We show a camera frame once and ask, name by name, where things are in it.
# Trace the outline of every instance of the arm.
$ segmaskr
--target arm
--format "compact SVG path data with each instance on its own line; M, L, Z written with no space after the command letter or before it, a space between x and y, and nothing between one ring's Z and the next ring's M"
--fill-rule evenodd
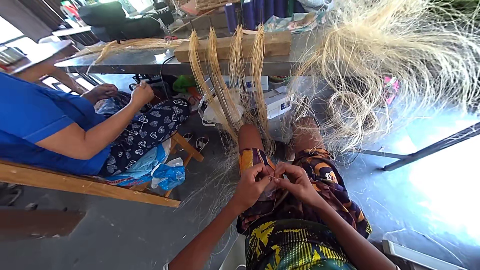
M243 211L251 207L265 187L270 183L270 178L264 177L255 182L255 176L266 171L263 163L259 163L247 170L241 176L235 194L220 214L199 233L175 258L169 263L169 270L201 270L210 258L213 248L222 237L225 230Z
M80 96L95 105L102 99L111 98L117 95L118 88L112 84L101 84L95 86L92 90L81 94Z
M143 83L133 91L132 99L127 106L88 131L72 123L35 144L70 158L91 159L113 142L127 127L135 113L152 98L152 89Z
M279 178L284 173L289 180ZM288 189L296 198L318 211L357 269L397 269L395 264L363 238L315 191L303 168L280 162L275 169L275 177L274 181L278 186Z

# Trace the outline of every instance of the wooden bench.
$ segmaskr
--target wooden bench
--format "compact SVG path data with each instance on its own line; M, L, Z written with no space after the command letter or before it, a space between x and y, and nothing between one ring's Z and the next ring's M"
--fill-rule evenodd
M200 162L204 160L204 157L178 132L171 139L171 153L176 152L175 146L177 144L188 153L187 158L183 162L184 166L187 166L192 158ZM0 175L1 182L11 184L29 185L170 207L178 207L180 205L180 201L169 198L171 190L161 196L146 190L148 183L132 187L120 187L102 183L93 177L70 175L8 161L0 161Z

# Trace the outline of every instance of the white plastic bag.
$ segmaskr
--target white plastic bag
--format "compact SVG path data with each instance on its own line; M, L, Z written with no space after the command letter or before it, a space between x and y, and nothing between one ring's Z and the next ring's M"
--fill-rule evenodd
M245 109L243 108L242 105L240 105L239 94L237 92L231 92L230 94L232 96L233 102L235 103L235 107L236 107L237 111L239 112L238 113L239 117L232 118L232 121L234 123L236 123L242 117ZM215 97L213 99L213 102L218 106L218 108L222 108L222 106L220 105L220 101L218 100L218 96L215 95ZM217 113L212 108L211 104L208 104L206 95L204 95L202 97L202 100L200 101L200 104L198 105L197 111L200 114L200 117L202 118L202 124L205 125L205 126L215 126L217 123L227 124L227 123L223 123L223 121L222 121L222 119L225 119L225 114L223 113L223 110L220 111L221 115L218 116Z

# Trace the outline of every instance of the window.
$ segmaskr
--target window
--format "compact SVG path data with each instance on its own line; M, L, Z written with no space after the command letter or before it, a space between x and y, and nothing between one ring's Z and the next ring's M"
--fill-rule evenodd
M25 37L20 30L2 17L0 17L0 29L2 29L0 44L7 47L17 47L25 54L35 53L32 45L36 42L29 37Z
M18 30L15 26L7 22L2 17L0 17L0 28L1 28L0 43L4 43L6 41L16 39L24 35L20 30Z

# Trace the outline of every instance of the woman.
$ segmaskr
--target woman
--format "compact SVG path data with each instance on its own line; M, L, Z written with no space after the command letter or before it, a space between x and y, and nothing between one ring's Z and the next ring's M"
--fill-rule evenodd
M139 111L154 96L141 83L127 102L111 84L75 96L0 73L0 158L71 174L111 176L126 171L190 115L184 99ZM99 100L123 108L96 113Z
M293 134L293 165L275 166L258 130L249 124L240 128L241 179L235 194L164 270L203 269L235 219L238 232L247 236L248 270L398 269L366 240L370 225L349 200L315 120L301 119Z

